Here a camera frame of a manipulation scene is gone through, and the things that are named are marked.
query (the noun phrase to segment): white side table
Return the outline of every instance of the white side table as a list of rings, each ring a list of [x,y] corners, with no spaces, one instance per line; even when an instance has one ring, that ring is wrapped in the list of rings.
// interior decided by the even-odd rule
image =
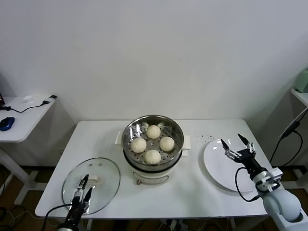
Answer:
[[[291,93],[297,97],[306,107],[308,107],[308,93],[300,93],[295,89],[291,89]],[[304,189],[306,193],[308,193],[308,172],[303,175],[299,169],[295,169],[294,174],[297,176],[298,180],[282,182],[284,188]]]
[[[24,103],[22,97],[4,97],[5,105],[11,106],[16,110],[24,110],[31,106],[40,105],[45,98],[40,98],[34,100],[32,103]],[[0,111],[0,120],[6,117],[15,117],[15,122],[10,130],[0,131],[0,143],[11,142],[19,143],[24,141],[31,131],[35,128],[38,122],[46,114],[46,112],[53,105],[54,101],[49,104],[43,105],[38,108],[29,109],[23,113],[18,113],[15,111]],[[34,181],[37,171],[31,172],[28,175],[5,151],[0,148],[0,162],[11,171],[11,174],[5,181],[5,185],[11,181],[15,175],[19,180],[24,183],[23,188],[19,192],[14,204],[21,205],[28,191],[30,190],[45,190],[46,183],[37,183]]]

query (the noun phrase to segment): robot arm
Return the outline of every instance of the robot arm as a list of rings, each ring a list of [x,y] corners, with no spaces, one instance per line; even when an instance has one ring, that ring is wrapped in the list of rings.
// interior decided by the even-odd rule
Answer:
[[[78,224],[80,222],[81,216],[88,209],[92,194],[92,188],[90,188],[85,197],[83,197],[88,178],[89,175],[86,175],[80,184],[76,187],[72,199],[72,206],[68,211],[65,222],[58,226],[57,231],[78,231]]]
[[[242,163],[256,184],[259,196],[263,199],[266,212],[273,218],[280,231],[308,230],[308,217],[303,211],[299,199],[284,189],[279,189],[282,172],[278,168],[268,171],[256,161],[253,143],[238,134],[246,146],[240,151],[232,151],[221,140],[225,155],[236,163]]]

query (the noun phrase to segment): glass lid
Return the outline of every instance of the glass lid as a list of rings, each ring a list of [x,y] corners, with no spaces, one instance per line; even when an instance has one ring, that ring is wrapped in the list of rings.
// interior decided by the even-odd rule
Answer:
[[[71,204],[81,180],[89,175],[84,196],[90,188],[92,194],[89,208],[85,215],[96,213],[105,208],[116,195],[120,186],[120,170],[118,166],[107,158],[93,158],[77,165],[67,176],[62,187],[62,200],[64,204]]]

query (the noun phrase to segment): blue mouse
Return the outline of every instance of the blue mouse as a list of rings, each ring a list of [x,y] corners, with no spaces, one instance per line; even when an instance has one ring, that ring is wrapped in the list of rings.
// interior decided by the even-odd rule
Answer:
[[[14,117],[6,117],[2,121],[0,121],[0,131],[9,130],[15,121]]]

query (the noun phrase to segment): floor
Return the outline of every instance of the floor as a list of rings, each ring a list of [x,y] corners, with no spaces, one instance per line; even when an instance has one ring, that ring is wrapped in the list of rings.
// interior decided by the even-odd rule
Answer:
[[[7,178],[9,175],[9,171],[4,167],[0,167],[1,172],[4,174],[4,177]],[[39,174],[36,177],[37,182],[48,182],[49,178],[52,175],[52,170],[40,170]],[[296,176],[290,170],[284,171],[283,180],[295,180]],[[3,179],[0,178],[0,185],[3,184]],[[10,184],[5,189],[2,197],[0,198],[0,207],[5,207],[7,209],[12,209],[15,206],[13,205],[18,192],[22,188],[22,182],[14,177]],[[308,213],[308,196],[304,190],[291,190],[291,193],[295,194],[302,203],[302,207],[306,213]],[[29,192],[26,199],[24,200],[23,206],[29,210],[33,215],[35,214],[35,207],[39,202],[40,197],[42,196],[42,192],[32,191]],[[22,208],[17,208],[12,210],[14,216],[17,216],[23,212]],[[235,222],[237,224],[245,221],[246,218],[236,218]],[[9,215],[0,221],[0,231],[8,230],[6,227],[1,227],[1,225],[9,224],[12,218]],[[50,223],[53,225],[57,225],[58,222],[53,219],[49,219]],[[196,231],[200,224],[202,224],[203,220],[199,219],[187,219],[184,220],[184,223],[189,226],[190,231]],[[86,220],[82,221],[83,225],[87,224]],[[34,219],[28,213],[25,214],[25,217],[20,220],[20,223],[16,225],[13,230],[14,231],[40,231],[42,227],[43,221],[42,219]],[[220,230],[228,230],[231,231],[230,223],[227,229],[227,219],[226,218],[218,218],[214,220],[206,221],[202,230],[204,231],[220,231]],[[46,231],[55,231],[56,227],[52,227],[51,225],[46,226]],[[161,222],[159,220],[95,220],[92,224],[91,231],[167,231],[165,225],[161,226]],[[277,227],[271,218],[267,218],[260,225],[253,228],[251,231],[277,231]]]

